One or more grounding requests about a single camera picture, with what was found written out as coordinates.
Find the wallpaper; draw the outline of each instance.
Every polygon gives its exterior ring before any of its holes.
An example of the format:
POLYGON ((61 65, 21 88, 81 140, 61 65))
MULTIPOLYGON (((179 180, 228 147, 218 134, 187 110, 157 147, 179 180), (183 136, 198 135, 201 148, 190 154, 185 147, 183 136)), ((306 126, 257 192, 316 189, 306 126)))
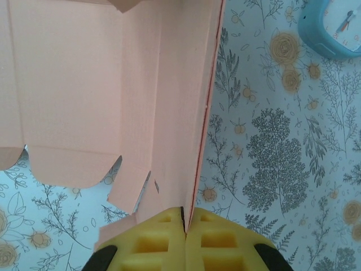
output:
MULTIPOLYGON (((228 0, 197 205, 272 240, 295 271, 360 270, 361 60, 302 43, 306 0, 228 0)), ((0 270, 80 271, 119 164, 90 189, 0 172, 0 270)))

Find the pink cardboard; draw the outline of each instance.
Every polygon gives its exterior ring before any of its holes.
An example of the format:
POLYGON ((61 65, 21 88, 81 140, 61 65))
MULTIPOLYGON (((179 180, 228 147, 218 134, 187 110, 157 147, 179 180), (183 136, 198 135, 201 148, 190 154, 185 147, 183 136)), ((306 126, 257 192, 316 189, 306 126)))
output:
POLYGON ((84 1, 7 2, 0 169, 26 144, 35 178, 83 188, 121 155, 112 204, 132 213, 151 175, 137 213, 101 240, 170 207, 187 230, 225 0, 84 1))

